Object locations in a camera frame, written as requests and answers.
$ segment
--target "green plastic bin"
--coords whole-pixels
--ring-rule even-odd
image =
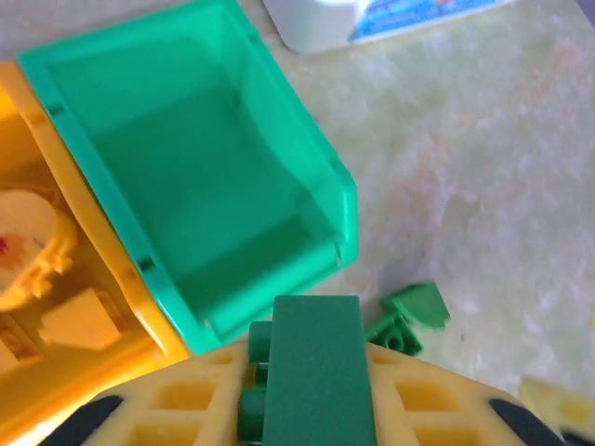
[[[233,0],[19,59],[195,353],[356,258],[355,184]]]

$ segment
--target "yellow plastic bin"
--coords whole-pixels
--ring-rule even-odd
[[[181,361],[189,350],[13,62],[0,63],[0,157],[0,195],[27,195],[66,225],[38,240],[27,216],[15,220],[0,209],[4,277],[22,278],[28,266],[44,272],[25,281],[18,302],[9,286],[0,293],[0,444],[30,445],[102,388]],[[15,241],[38,243],[45,254],[27,257]],[[14,258],[3,264],[7,253]]]

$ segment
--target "small green lego piece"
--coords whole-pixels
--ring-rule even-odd
[[[256,387],[240,400],[238,440],[376,446],[357,296],[277,297],[269,324],[250,327]]]
[[[450,313],[434,282],[416,283],[382,299],[388,312],[398,310],[407,321],[422,328],[443,330]]]
[[[366,332],[365,340],[409,356],[416,356],[423,349],[416,334],[400,314],[385,316]]]
[[[434,282],[410,285],[383,298],[380,305],[387,315],[366,332],[366,341],[409,356],[416,356],[423,349],[409,322],[443,330],[450,319]]]

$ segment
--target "marble floor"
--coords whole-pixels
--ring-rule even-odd
[[[0,59],[179,2],[2,0]],[[516,394],[595,391],[595,30],[573,0],[498,9],[316,56],[241,0],[353,173],[361,255],[318,286],[377,300],[434,280],[452,320],[421,358]]]

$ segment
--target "white container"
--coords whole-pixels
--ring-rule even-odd
[[[264,0],[284,43],[316,53],[449,20],[512,0]]]

